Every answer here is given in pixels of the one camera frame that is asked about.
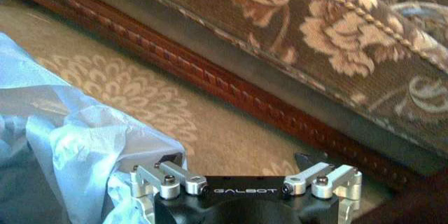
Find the plastic wrap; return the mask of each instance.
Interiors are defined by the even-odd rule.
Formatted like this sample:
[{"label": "plastic wrap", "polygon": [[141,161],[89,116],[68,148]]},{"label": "plastic wrap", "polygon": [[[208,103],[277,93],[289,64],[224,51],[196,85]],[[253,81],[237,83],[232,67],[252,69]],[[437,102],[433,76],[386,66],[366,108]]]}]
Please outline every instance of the plastic wrap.
[{"label": "plastic wrap", "polygon": [[0,33],[0,223],[137,223],[126,172],[178,152]]}]

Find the floor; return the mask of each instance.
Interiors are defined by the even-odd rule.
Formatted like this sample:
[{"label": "floor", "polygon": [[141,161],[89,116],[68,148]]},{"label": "floor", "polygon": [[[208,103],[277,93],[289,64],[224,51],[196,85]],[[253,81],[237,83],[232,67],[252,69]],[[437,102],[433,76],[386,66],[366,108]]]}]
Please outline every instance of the floor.
[{"label": "floor", "polygon": [[[317,150],[221,102],[28,0],[0,0],[0,31],[53,73],[174,137],[204,175],[286,175],[293,154]],[[368,177],[361,215],[392,198]]]}]

